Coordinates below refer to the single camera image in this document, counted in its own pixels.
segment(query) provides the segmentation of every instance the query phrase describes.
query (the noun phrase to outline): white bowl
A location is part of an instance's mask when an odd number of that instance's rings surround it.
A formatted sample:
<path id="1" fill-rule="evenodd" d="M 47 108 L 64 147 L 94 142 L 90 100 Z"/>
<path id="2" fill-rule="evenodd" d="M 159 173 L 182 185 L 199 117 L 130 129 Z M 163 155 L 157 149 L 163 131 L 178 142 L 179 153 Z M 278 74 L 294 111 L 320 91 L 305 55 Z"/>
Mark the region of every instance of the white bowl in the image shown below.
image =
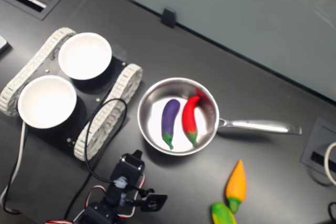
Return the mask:
<path id="1" fill-rule="evenodd" d="M 24 87 L 17 107 L 26 124 L 47 129 L 68 119 L 76 102 L 76 91 L 69 81 L 59 76 L 42 76 Z"/>
<path id="2" fill-rule="evenodd" d="M 68 39 L 58 54 L 62 71 L 76 80 L 89 80 L 102 74 L 112 59 L 108 41 L 94 33 L 77 34 Z"/>

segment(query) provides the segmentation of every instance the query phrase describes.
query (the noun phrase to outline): dark countertop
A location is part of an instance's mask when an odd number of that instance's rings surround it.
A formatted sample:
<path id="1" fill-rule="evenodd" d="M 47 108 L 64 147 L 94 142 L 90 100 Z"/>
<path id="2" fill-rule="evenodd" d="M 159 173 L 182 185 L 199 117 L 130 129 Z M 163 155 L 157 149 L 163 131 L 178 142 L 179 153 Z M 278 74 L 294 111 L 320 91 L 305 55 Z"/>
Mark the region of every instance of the dark countertop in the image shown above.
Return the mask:
<path id="1" fill-rule="evenodd" d="M 0 1 L 0 33 L 13 50 L 0 56 L 0 89 L 59 27 L 91 31 L 118 45 L 127 61 L 144 69 L 143 83 L 130 103 L 129 120 L 110 144 L 97 173 L 108 177 L 124 153 L 144 152 L 146 183 L 169 199 L 158 213 L 137 211 L 127 223 L 210 223 L 209 206 L 223 200 L 224 185 L 238 159 L 245 165 L 247 197 L 239 223 L 311 223 L 328 220 L 334 188 L 315 183 L 300 158 L 318 116 L 336 123 L 336 108 L 179 28 L 170 29 L 126 0 L 62 0 L 44 21 Z M 299 124 L 301 136 L 222 133 L 201 152 L 168 157 L 143 140 L 136 121 L 141 95 L 155 82 L 187 77 L 206 86 L 221 116 L 272 119 Z M 18 119 L 0 114 L 0 188 L 17 156 Z M 84 165 L 30 136 L 10 192 L 16 206 L 38 223 L 62 218 L 86 178 Z M 82 208 L 92 179 L 71 212 Z"/>

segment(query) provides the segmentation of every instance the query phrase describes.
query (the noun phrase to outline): toy chili pepper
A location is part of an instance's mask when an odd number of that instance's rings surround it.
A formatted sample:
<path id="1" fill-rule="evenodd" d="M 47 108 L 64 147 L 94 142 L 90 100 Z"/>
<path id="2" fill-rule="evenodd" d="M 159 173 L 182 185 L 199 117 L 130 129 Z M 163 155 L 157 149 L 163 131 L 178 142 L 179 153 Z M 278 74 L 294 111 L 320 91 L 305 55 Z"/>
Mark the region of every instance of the toy chili pepper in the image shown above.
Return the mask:
<path id="1" fill-rule="evenodd" d="M 190 97 L 182 112 L 182 127 L 189 141 L 196 146 L 197 128 L 194 110 L 200 97 L 195 95 Z"/>
<path id="2" fill-rule="evenodd" d="M 214 203 L 211 212 L 214 224 L 237 224 L 231 211 L 221 202 Z"/>
<path id="3" fill-rule="evenodd" d="M 226 186 L 225 196 L 229 201 L 229 208 L 234 214 L 246 196 L 246 178 L 243 161 L 239 160 Z"/>
<path id="4" fill-rule="evenodd" d="M 178 110 L 180 109 L 180 102 L 178 100 L 170 100 L 163 109 L 162 120 L 161 120 L 161 133 L 162 139 L 169 145 L 170 149 L 173 149 L 173 131 L 174 122 Z"/>

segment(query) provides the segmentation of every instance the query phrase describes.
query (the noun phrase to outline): stainless steel pan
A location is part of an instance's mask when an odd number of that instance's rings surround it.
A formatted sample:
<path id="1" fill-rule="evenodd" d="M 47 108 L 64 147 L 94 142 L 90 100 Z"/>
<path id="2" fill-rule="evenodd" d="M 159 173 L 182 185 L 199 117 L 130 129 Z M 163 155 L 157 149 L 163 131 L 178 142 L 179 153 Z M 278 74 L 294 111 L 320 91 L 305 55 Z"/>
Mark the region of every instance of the stainless steel pan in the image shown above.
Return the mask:
<path id="1" fill-rule="evenodd" d="M 182 129 L 182 110 L 189 97 L 199 95 L 200 101 L 195 108 L 197 125 L 197 146 L 185 136 Z M 161 117 L 166 103 L 177 99 L 181 103 L 174 124 L 173 146 L 170 150 L 161 137 Z M 302 133 L 301 127 L 289 123 L 268 120 L 224 120 L 219 118 L 217 103 L 210 92 L 196 81 L 185 78 L 162 80 L 148 89 L 142 97 L 138 108 L 138 124 L 143 137 L 160 152 L 183 156 L 200 151 L 215 136 L 219 127 L 236 127 L 269 133 Z"/>

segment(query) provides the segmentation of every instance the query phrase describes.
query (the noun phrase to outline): red chili pepper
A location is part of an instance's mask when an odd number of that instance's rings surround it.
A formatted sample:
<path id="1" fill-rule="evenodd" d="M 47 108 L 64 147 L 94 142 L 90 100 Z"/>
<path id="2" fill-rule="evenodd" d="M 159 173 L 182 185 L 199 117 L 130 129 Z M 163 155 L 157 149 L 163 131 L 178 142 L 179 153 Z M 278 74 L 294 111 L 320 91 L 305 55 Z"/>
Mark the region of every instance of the red chili pepper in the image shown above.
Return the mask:
<path id="1" fill-rule="evenodd" d="M 195 95 L 190 97 L 185 104 L 182 112 L 182 127 L 189 141 L 196 146 L 197 128 L 194 110 L 200 97 Z"/>

